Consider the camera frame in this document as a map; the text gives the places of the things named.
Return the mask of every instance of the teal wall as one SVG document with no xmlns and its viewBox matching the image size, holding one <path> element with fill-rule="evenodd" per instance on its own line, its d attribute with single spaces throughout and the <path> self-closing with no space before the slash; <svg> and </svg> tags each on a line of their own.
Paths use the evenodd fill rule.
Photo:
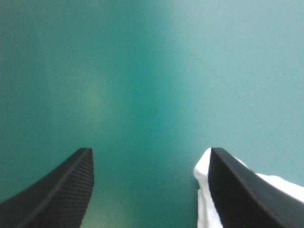
<svg viewBox="0 0 304 228">
<path fill-rule="evenodd" d="M 0 1 L 0 201 L 92 147 L 82 228 L 194 228 L 221 146 L 304 185 L 304 2 Z"/>
</svg>

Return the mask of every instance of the turquoise background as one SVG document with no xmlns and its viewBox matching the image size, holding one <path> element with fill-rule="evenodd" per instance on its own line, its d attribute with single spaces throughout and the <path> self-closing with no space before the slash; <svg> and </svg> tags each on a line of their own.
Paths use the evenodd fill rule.
<svg viewBox="0 0 304 228">
<path fill-rule="evenodd" d="M 221 146 L 304 185 L 302 0 L 0 1 L 0 201 L 79 147 L 82 228 L 194 228 Z"/>
</svg>

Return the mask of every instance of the white fabric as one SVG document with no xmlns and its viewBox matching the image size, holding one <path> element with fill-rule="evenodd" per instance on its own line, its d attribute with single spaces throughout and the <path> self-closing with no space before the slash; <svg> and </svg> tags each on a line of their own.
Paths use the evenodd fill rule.
<svg viewBox="0 0 304 228">
<path fill-rule="evenodd" d="M 215 209 L 211 198 L 208 185 L 208 171 L 210 162 L 211 148 L 207 149 L 193 170 L 194 177 L 199 182 L 198 190 L 198 228 L 223 228 L 219 215 Z M 287 194 L 304 202 L 304 188 L 296 184 L 285 181 L 277 176 L 267 176 L 257 173 L 257 175 L 275 186 L 276 188 L 286 192 Z"/>
</svg>

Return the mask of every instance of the black rubber edge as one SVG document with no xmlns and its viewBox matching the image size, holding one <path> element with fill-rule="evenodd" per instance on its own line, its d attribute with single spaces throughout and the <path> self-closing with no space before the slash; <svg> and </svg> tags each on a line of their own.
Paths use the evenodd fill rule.
<svg viewBox="0 0 304 228">
<path fill-rule="evenodd" d="M 224 228 L 304 228 L 304 203 L 212 148 L 209 188 Z"/>
<path fill-rule="evenodd" d="M 93 186 L 93 151 L 81 148 L 44 178 L 1 203 L 0 227 L 78 228 Z"/>
</svg>

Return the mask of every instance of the white cloth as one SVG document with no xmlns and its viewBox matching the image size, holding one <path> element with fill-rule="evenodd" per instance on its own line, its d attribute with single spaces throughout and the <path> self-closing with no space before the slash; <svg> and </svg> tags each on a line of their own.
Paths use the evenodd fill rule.
<svg viewBox="0 0 304 228">
<path fill-rule="evenodd" d="M 198 190 L 198 228 L 223 228 L 211 198 L 208 185 L 208 171 L 211 148 L 207 149 L 193 170 L 194 177 L 199 182 Z M 267 176 L 256 173 L 260 178 L 276 188 L 304 202 L 304 187 L 285 181 L 277 176 Z"/>
</svg>

